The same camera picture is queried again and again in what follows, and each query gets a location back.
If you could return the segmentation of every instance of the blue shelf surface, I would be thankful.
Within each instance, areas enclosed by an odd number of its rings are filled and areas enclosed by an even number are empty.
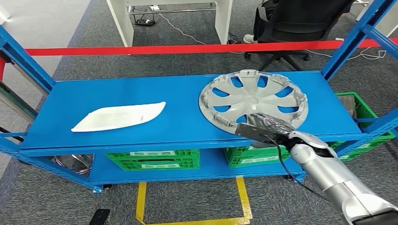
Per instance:
[[[105,155],[98,154],[94,158],[89,182],[91,184],[121,184],[142,181],[177,181],[235,178],[239,175],[277,176],[287,175],[282,164],[252,165],[248,167],[229,168],[221,149],[200,150],[200,169],[198,170],[153,170],[123,171]],[[285,161],[292,174],[302,174],[303,170],[291,158]]]
[[[278,74],[291,79],[308,97],[309,112],[300,131],[325,141],[358,140],[365,135],[319,71]],[[49,155],[74,154],[72,148],[76,147],[111,150],[127,146],[128,151],[139,151],[149,150],[148,146],[153,146],[152,150],[172,150],[190,146],[202,149],[249,145],[251,140],[213,126],[200,112],[200,92],[217,76],[57,82],[22,143],[22,153],[26,156],[44,155],[41,151],[47,151]],[[166,102],[163,112],[144,124],[98,132],[73,133],[70,130],[88,113],[102,107],[162,101]]]

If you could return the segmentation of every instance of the chair base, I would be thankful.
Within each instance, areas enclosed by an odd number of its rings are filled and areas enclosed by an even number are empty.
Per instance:
[[[290,57],[291,55],[302,55],[304,61],[309,61],[310,60],[310,55],[305,52],[299,52],[299,51],[276,51],[276,52],[261,52],[265,54],[272,54],[272,57],[268,59],[259,69],[259,71],[264,70],[267,66],[269,66],[273,61],[279,61],[281,59],[284,59],[287,63],[289,63],[295,70],[297,71],[302,71],[302,69],[297,65],[295,61]],[[251,57],[250,52],[246,52],[244,54],[245,59],[249,59]]]

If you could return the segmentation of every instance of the white desk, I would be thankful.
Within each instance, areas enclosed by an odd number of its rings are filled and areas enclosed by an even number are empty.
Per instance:
[[[221,44],[227,44],[232,0],[107,0],[109,9],[125,47],[132,46],[134,28],[127,12],[127,6],[168,5],[187,3],[216,3],[215,30]]]

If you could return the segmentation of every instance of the white cable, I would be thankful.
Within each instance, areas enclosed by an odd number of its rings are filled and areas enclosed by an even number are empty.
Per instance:
[[[170,20],[168,20],[168,18],[166,18],[166,17],[164,17],[161,13],[159,13],[159,15],[163,18],[163,19],[165,19],[166,21],[167,21],[167,23],[171,26],[171,27],[173,27],[174,29],[176,29],[177,31],[179,31],[182,35],[184,35],[184,36],[187,36],[187,37],[190,37],[190,38],[192,38],[194,41],[196,41],[196,42],[198,42],[198,43],[200,43],[200,44],[202,44],[202,45],[206,45],[206,43],[203,43],[203,42],[201,42],[201,41],[198,41],[196,38],[194,38],[193,36],[191,36],[191,35],[188,35],[188,34],[184,34],[184,32],[182,31],[182,30],[180,30],[180,29],[178,29],[177,27],[175,27],[171,22],[170,22]],[[234,52],[233,54],[243,54],[244,52]]]
[[[196,38],[194,38],[193,36],[184,34],[184,32],[182,32],[182,30],[180,30],[180,29],[178,29],[177,27],[175,27],[174,25],[172,25],[172,24],[170,23],[170,20],[168,20],[168,18],[164,17],[161,13],[159,13],[159,15],[160,15],[163,19],[165,19],[165,20],[167,21],[167,23],[170,24],[170,26],[172,26],[174,29],[176,29],[177,31],[179,31],[182,35],[187,36],[187,37],[190,37],[190,38],[192,38],[193,40],[195,40],[196,42],[201,43],[201,44],[203,44],[203,45],[206,45],[205,43],[196,40]]]
[[[354,57],[352,57],[352,58],[349,58],[349,59],[347,59],[347,60],[353,60],[353,59],[355,59],[355,58],[357,58],[357,57],[360,57],[360,56],[362,56],[363,58],[365,58],[365,59],[367,59],[367,60],[378,60],[378,59],[384,58],[385,55],[386,55],[386,52],[387,52],[386,50],[379,50],[379,51],[377,51],[377,52],[378,52],[378,55],[368,55],[368,54],[364,54],[364,52],[365,52],[366,50],[368,50],[369,48],[371,48],[371,47],[368,47],[368,48],[362,50],[362,51],[359,53],[359,55],[354,56]],[[316,52],[310,51],[310,50],[308,50],[308,49],[306,49],[306,51],[307,51],[307,52],[310,52],[310,53],[317,54],[317,55],[323,55],[323,56],[327,56],[327,57],[332,57],[331,55],[322,54],[322,53],[318,53],[318,52],[316,53]]]

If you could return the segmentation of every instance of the person's shoe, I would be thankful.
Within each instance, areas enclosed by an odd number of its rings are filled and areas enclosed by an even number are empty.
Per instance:
[[[258,41],[254,40],[254,35],[251,35],[251,34],[246,34],[243,37],[243,42],[245,42],[246,44],[257,44],[258,43]]]

